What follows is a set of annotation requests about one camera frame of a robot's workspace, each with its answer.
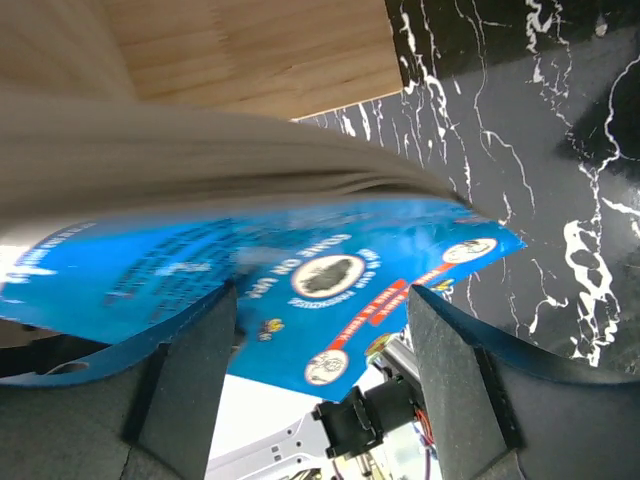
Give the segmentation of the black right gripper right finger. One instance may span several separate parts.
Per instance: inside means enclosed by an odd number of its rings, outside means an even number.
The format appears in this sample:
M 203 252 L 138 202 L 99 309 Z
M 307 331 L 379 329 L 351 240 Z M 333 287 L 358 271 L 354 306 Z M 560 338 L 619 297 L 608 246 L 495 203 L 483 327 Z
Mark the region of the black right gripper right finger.
M 425 287 L 408 315 L 443 478 L 638 478 L 638 377 L 550 353 Z

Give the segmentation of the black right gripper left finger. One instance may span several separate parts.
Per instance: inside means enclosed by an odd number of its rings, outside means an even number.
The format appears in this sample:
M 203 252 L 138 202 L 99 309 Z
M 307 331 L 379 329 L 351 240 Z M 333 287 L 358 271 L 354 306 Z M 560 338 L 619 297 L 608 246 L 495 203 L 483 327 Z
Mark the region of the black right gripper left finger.
M 236 316 L 227 282 L 120 344 L 2 379 L 2 478 L 203 478 Z

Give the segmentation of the blue back-cover treehouse book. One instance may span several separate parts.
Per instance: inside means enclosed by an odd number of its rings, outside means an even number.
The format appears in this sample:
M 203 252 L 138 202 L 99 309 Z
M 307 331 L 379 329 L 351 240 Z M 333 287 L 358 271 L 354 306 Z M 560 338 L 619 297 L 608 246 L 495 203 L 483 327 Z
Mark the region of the blue back-cover treehouse book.
M 339 401 L 447 288 L 522 241 L 393 153 L 265 117 L 4 93 L 1 381 L 122 371 L 226 287 L 226 373 Z

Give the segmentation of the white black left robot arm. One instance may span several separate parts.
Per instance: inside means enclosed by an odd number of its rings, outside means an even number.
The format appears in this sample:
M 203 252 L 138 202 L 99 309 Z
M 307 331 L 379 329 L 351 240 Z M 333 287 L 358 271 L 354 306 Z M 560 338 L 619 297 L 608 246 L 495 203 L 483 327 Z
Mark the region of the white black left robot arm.
M 437 459 L 413 351 L 392 339 L 374 360 L 385 381 L 354 387 L 262 440 L 209 462 L 207 479 L 345 479 L 337 460 L 361 479 L 429 479 Z

